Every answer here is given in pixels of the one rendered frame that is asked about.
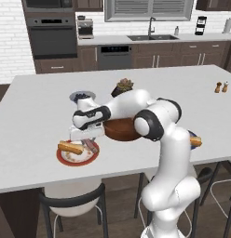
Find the black and white appliance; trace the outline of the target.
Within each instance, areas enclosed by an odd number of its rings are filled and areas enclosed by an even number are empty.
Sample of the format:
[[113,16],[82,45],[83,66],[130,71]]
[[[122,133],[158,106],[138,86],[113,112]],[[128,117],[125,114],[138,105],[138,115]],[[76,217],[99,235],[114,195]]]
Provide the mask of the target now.
[[202,35],[205,31],[207,18],[205,16],[199,16],[197,18],[197,25],[195,29],[195,35]]

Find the brown wall cupboard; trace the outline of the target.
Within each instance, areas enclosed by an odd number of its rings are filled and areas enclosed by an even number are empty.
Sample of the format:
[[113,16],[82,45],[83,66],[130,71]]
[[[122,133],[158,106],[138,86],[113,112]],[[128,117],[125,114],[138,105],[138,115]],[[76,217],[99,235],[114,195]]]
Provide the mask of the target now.
[[103,0],[74,0],[76,12],[103,12]]
[[197,0],[196,10],[231,11],[231,0]]

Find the grey bowl with blueberries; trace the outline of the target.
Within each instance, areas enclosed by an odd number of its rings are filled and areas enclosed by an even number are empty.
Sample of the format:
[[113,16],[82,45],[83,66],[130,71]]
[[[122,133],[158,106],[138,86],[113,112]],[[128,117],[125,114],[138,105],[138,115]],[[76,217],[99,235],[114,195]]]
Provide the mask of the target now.
[[91,91],[76,91],[72,93],[69,97],[69,99],[74,103],[77,103],[79,99],[87,99],[87,98],[95,99],[96,95]]

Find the reddish brown sausage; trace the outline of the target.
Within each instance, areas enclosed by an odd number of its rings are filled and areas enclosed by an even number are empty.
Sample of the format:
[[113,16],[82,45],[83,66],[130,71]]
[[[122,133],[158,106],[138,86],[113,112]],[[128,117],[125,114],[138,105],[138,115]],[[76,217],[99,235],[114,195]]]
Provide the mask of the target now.
[[86,145],[93,153],[97,153],[99,151],[94,145],[93,139],[82,139],[82,144]]

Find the steel sink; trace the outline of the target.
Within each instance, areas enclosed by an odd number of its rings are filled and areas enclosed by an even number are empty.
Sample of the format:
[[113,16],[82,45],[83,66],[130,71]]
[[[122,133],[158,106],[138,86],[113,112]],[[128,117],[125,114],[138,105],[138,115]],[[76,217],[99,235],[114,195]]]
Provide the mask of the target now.
[[178,40],[170,34],[157,34],[157,35],[129,35],[128,38],[132,41],[165,41],[165,40]]

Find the grey dishwasher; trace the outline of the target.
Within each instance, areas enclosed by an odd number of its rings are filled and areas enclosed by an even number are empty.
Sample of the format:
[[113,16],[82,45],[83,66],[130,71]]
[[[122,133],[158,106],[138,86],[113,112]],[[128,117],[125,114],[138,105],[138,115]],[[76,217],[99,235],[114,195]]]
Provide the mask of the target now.
[[129,45],[98,46],[98,69],[123,70],[131,68],[131,47]]

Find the white paper towel roll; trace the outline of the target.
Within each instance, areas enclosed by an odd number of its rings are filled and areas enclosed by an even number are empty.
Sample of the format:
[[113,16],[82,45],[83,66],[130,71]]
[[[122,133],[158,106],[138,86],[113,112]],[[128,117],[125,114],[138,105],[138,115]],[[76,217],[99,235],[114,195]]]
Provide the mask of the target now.
[[224,25],[223,34],[230,33],[231,30],[231,18],[227,19]]

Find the potted succulent plant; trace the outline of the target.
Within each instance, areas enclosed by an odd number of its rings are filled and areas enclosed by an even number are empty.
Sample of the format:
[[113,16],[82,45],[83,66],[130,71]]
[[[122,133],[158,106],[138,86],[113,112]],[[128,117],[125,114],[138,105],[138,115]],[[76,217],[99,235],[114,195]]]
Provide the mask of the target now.
[[116,87],[113,90],[113,92],[111,93],[111,96],[113,98],[115,98],[116,96],[118,96],[124,92],[132,90],[132,87],[133,87],[133,83],[128,78],[121,79],[116,84]]

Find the blue plate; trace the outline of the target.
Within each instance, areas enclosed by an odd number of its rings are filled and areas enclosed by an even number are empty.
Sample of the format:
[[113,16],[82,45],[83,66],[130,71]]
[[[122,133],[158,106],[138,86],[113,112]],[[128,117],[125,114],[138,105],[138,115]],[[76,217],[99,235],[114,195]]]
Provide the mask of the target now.
[[192,131],[189,131],[190,134],[190,138],[191,137],[197,137],[197,135],[195,133],[193,133]]

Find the golden brown bun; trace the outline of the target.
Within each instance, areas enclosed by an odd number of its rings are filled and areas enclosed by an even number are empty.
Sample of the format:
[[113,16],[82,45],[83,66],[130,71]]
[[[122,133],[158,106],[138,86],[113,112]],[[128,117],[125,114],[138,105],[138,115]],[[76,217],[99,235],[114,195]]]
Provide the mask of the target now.
[[58,144],[58,148],[61,151],[72,152],[72,153],[75,153],[77,155],[80,155],[84,151],[84,146],[83,145],[73,144],[71,142],[66,142],[66,141],[62,141],[62,140]]
[[199,147],[202,144],[200,137],[191,137],[190,144],[195,147]]

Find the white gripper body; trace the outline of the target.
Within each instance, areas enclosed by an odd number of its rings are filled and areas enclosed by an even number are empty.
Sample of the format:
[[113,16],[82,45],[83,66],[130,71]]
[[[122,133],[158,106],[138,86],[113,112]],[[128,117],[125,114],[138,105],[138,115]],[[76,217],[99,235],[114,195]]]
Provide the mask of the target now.
[[76,128],[75,126],[71,126],[69,128],[69,132],[70,132],[71,141],[95,139],[97,137],[101,137],[104,135],[104,127],[103,126],[89,126],[87,129],[81,130],[79,128]]

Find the brown narrow base cupboard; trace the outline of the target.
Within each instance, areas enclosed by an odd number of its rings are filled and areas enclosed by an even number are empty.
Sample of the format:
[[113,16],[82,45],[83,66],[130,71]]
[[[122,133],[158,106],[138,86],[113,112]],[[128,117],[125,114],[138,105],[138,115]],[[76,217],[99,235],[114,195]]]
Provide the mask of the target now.
[[97,47],[80,46],[78,48],[78,59],[83,72],[96,71],[98,69]]

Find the window with blinds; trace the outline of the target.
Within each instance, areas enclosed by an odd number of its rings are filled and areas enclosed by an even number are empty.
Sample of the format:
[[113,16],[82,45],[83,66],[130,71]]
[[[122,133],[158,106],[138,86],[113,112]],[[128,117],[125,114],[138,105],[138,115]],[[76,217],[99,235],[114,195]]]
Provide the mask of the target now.
[[104,0],[106,22],[191,20],[194,0]]

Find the brown base cupboards run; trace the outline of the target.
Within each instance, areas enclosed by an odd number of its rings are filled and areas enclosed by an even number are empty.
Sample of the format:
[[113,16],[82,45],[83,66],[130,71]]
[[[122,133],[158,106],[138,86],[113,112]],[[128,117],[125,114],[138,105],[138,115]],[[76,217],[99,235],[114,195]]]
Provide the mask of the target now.
[[132,47],[132,67],[140,69],[214,64],[225,68],[230,52],[231,40],[141,43]]

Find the black microwave oven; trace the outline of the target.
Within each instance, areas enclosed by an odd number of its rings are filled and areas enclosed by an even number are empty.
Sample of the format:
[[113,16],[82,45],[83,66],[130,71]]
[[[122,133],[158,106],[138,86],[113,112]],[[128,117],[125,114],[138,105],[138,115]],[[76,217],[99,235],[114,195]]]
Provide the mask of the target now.
[[72,12],[72,0],[21,0],[26,12]]

